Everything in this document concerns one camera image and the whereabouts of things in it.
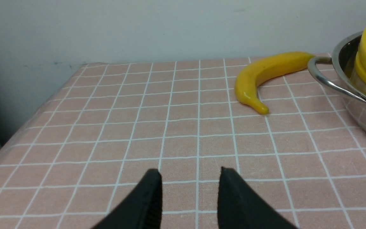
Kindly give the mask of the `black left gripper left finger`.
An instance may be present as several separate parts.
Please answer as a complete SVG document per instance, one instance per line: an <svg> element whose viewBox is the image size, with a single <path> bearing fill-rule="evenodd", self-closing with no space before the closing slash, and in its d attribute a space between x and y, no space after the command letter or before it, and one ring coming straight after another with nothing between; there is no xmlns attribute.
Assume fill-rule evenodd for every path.
<svg viewBox="0 0 366 229"><path fill-rule="evenodd" d="M135 188L93 229L160 229L162 176L148 169Z"/></svg>

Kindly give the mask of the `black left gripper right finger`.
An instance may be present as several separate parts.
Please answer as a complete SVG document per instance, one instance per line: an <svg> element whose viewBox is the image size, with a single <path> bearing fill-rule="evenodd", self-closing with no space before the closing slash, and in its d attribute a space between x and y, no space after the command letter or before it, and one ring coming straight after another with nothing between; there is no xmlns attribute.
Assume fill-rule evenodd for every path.
<svg viewBox="0 0 366 229"><path fill-rule="evenodd" d="M219 229L296 229L233 168L221 168L217 219Z"/></svg>

